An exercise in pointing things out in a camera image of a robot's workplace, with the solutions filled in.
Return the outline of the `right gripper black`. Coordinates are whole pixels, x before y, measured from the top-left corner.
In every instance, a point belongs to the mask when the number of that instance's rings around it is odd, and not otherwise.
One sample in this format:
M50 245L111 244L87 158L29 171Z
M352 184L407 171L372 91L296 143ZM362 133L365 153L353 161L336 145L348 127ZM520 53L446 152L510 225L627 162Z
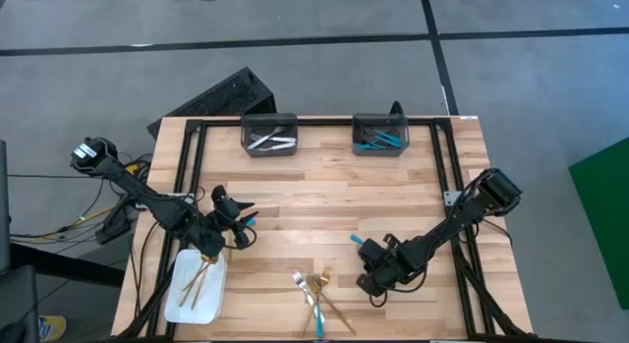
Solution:
M408 284L411 281L411 271L397 257L401 242L392 234L386 234L383 241L386 248L367 238L358 249L365 273L358 277L356 284L370 295L382 295L394 289L397 283Z

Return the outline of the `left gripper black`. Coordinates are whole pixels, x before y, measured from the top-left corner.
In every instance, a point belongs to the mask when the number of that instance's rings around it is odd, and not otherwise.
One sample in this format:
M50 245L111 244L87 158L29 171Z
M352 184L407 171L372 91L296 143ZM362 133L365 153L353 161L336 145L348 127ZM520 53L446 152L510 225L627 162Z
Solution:
M241 211L253 207L255 204L233 200L228 196L223 186L216 186L212 190L211 199L217 221L222 227L227 227L233 232L236 248L244 249L250 243L246 235L246 223L252 218L256 219L257 211L240 218Z

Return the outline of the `dark grey plastic bin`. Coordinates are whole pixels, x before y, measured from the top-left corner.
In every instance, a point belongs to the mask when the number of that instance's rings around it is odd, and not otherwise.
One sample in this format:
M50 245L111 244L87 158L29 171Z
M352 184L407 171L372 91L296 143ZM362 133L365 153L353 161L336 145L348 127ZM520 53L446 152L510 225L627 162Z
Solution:
M296 147L274 151L258 151L257 148L248 150L247 146L251 140L250 132L258 135L265 135L272 132L276 127L284 127L285 130L276 137L296 138ZM258 148L270 147L276 142L266 142ZM245 115L241 122L241 146L245 153L250 157L278 157L292 156L298 148L298 118L293 113L275 113L275 114L250 114Z
M373 131L379 130L401 139L400 148L378 141ZM404 115L357 113L352 118L353 152L358 156L398 157L410 144L408 119ZM359 150L354 143L374 143L388 146L388 150Z

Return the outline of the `white rectangular tray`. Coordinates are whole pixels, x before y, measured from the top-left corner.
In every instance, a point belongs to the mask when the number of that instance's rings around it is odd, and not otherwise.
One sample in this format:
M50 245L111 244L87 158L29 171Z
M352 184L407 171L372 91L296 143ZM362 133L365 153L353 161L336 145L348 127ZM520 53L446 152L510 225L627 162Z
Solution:
M200 298L194 309L191 308L196 288L192 290L186 303L180 307L184 297L183 288L193 278L203 261L211 261ZM164 317L168 322L187 324L208 324L220 316L223 295L227 280L227 261L223 254L217 260L203 256L198 250L182 250L178 253L172 280L166 299Z

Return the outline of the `black floor tape strip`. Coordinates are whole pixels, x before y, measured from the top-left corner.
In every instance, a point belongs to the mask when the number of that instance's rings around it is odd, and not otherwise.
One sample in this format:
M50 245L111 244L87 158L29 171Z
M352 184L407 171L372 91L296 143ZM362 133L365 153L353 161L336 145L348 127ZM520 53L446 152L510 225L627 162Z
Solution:
M447 112L449 115L459 115L458 105L447 69L430 0L421 0L421 2Z
M594 28L594 29L536 29L512 31L478 31L478 32L442 32L442 33L391 33L391 34L358 34L358 35L324 35L303 37L279 37L235 39L219 41L192 41L175 43L143 43L98 46L69 46L45 48L0 48L0 57L18 56L49 56L75 54L109 54L160 52L184 50L209 50L231 48L313 46L334 44L362 43L396 43L414 41L449 41L475 39L510 39L537 37L568 37L568 36L599 36L629 35L629 27Z

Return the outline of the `green floor panel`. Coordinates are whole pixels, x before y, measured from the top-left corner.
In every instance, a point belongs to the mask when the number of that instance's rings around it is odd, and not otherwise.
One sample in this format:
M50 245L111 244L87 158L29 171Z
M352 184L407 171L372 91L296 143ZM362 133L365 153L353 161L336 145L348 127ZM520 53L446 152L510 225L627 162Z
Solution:
M623 310L629 310L629 137L569 167Z

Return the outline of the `yellow blue bag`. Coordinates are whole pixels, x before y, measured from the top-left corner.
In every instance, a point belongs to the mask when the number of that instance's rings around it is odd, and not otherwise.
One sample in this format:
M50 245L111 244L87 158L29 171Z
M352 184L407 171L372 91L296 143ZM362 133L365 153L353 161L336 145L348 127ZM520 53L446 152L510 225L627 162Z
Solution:
M64 336L67 326L67 320L62 315L40 315L38 317L39 342L49 343L59 340Z

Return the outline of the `black furniture edge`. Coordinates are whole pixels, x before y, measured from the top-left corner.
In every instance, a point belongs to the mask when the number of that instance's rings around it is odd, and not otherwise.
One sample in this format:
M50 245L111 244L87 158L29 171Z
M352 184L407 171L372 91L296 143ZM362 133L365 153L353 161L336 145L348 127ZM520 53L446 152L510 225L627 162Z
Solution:
M10 268L10 214L6 142L0 140L0 274Z

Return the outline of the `black aluminium table frame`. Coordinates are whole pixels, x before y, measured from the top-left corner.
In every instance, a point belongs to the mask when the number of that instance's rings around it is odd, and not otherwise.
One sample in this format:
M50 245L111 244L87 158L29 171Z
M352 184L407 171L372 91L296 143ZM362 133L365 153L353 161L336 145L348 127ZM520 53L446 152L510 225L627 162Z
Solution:
M188 132L183 118L164 120L148 176L154 189L222 185L257 211L256 243L225 254L220 316L209 324L176 325L176 341L311 339L311 322L302 335L309 309L292 274L326 267L332 278L325 295L357 332L325 306L330 340L465 336L449 246L437 250L427 278L375 308L356 284L363 266L350 236L381 240L391 233L407 239L440 222L443 193L463 187L489 165L479 121L424 117L398 157L357 156L351 135L349 117L304 117L294 155L252 158L241 146L235 118L212 118L203 133Z

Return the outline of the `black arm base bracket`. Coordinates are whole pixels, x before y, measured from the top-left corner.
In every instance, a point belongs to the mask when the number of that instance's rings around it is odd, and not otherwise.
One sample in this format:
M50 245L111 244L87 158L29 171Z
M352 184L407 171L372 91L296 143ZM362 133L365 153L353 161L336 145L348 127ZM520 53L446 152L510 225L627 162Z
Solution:
M135 199L129 195L119 198L113 209L102 222L102 228L95 232L95 240L105 245L131 229L128 211L133 207Z

